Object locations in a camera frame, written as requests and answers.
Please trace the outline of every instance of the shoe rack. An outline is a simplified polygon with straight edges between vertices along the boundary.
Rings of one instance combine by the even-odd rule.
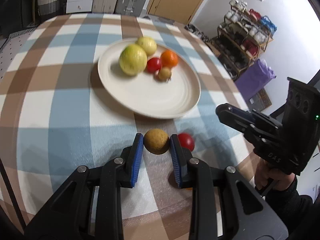
[[[223,65],[226,70],[229,72],[232,79],[235,81],[248,67],[253,65],[253,63],[258,59],[258,57],[266,51],[268,44],[273,41],[272,33],[267,28],[264,28],[263,25],[259,23],[259,21],[252,20],[246,13],[242,10],[239,10],[237,7],[230,5],[231,11],[237,13],[239,15],[239,20],[232,21],[231,17],[227,18],[224,16],[224,22],[221,23],[217,28],[217,37],[214,37],[211,40],[211,43],[219,50],[221,53],[221,57],[224,61]],[[233,33],[233,26],[236,26],[239,32],[238,37]],[[252,28],[256,28],[257,32],[261,32],[266,37],[265,41],[258,42],[254,35],[249,35],[249,30]],[[221,37],[224,37],[224,40],[227,39],[229,42],[228,48],[224,48],[225,46],[221,46],[218,44],[218,41],[221,41]],[[247,53],[246,48],[244,48],[243,43],[245,40],[249,40],[254,46],[257,48],[257,52],[255,55]]]

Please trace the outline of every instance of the small brown round fruit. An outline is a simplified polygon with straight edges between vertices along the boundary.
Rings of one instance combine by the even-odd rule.
[[[145,148],[153,154],[163,154],[170,147],[168,134],[161,129],[149,130],[143,138]]]
[[[171,78],[171,69],[168,68],[168,67],[162,67],[160,70],[159,70],[159,73],[158,73],[158,78],[161,80],[161,81],[167,81],[169,78]]]

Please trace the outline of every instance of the purple bag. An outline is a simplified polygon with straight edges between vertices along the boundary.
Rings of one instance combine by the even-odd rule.
[[[276,78],[276,75],[267,66],[267,62],[258,59],[235,81],[235,84],[244,100],[248,101],[273,78]]]

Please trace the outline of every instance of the tablecloth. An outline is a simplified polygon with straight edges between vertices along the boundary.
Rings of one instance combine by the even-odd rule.
[[[137,115],[100,82],[99,55],[115,41],[143,35],[178,52],[200,78],[199,103],[181,118]],[[63,15],[42,23],[0,83],[0,157],[26,223],[77,166],[102,166],[137,132],[152,128],[192,134],[194,156],[212,167],[236,166],[250,180],[257,163],[252,146],[215,114],[226,102],[247,108],[218,59],[182,26],[112,14]],[[0,189],[0,204],[19,228],[2,179]],[[125,239],[187,238],[191,191],[177,189],[169,152],[144,149],[136,186],[121,194]]]

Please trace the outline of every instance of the red tomato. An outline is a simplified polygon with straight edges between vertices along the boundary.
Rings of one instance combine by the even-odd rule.
[[[148,60],[148,62],[147,62],[147,70],[148,70],[148,72],[154,73],[157,70],[159,70],[160,68],[162,68],[161,59],[159,59],[158,57],[153,57],[153,58]]]
[[[190,134],[185,132],[179,133],[178,139],[181,147],[189,149],[190,152],[192,152],[195,149],[195,141],[193,140]]]

